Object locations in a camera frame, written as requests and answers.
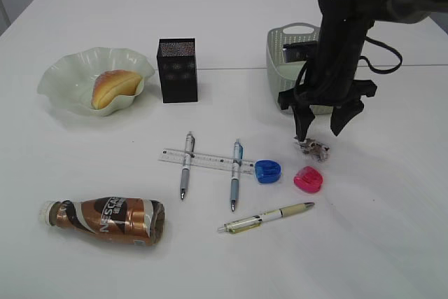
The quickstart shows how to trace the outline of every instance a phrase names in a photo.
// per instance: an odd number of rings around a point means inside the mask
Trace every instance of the blue sharpener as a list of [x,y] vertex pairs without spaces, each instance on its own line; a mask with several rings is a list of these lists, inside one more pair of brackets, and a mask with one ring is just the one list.
[[259,183],[273,183],[281,176],[280,165],[272,160],[260,160],[255,163],[255,175]]

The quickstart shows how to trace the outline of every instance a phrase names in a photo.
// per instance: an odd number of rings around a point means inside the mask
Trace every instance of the brown label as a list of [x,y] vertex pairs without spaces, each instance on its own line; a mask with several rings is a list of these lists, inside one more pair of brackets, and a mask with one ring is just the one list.
[[[156,237],[150,233],[161,231]],[[163,231],[165,211],[157,201],[103,197],[85,202],[64,201],[57,210],[55,224],[62,228],[75,228],[96,238],[137,245],[151,245]]]

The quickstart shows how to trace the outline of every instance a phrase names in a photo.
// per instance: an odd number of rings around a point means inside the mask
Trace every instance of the black pen holder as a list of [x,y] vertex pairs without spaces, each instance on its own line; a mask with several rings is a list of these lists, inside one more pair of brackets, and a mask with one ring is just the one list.
[[164,103],[197,102],[194,39],[160,39],[157,65]]

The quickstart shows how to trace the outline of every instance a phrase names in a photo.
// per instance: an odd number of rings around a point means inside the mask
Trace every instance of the bottle cap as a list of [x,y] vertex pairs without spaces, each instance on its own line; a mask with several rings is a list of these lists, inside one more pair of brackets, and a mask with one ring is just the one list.
[[39,212],[39,220],[42,223],[45,223],[46,225],[51,226],[51,223],[50,223],[50,210],[51,210],[51,207],[53,207],[53,205],[55,203],[56,202],[54,202],[54,201],[47,201],[47,202],[45,202],[43,204],[43,206],[42,206],[42,208],[41,208],[41,210]]
[[273,183],[280,179],[281,167],[272,160],[259,160],[255,163],[255,175],[259,183]]
[[307,193],[317,193],[320,191],[323,178],[313,167],[302,168],[294,177],[294,184]]

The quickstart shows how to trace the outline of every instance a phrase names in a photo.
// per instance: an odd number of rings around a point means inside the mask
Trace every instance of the plastic basket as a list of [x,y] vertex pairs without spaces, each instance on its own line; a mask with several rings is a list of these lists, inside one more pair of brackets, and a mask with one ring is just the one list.
[[[309,27],[313,29],[309,34],[286,34],[285,29],[289,27]],[[277,99],[279,92],[289,90],[294,87],[299,71],[305,62],[285,63],[283,46],[285,43],[317,41],[319,39],[320,28],[311,24],[296,22],[283,27],[271,29],[267,33],[266,47],[266,65],[267,79],[271,88],[272,96],[276,105],[279,106]],[[329,106],[312,106],[314,114],[331,113],[332,108]]]

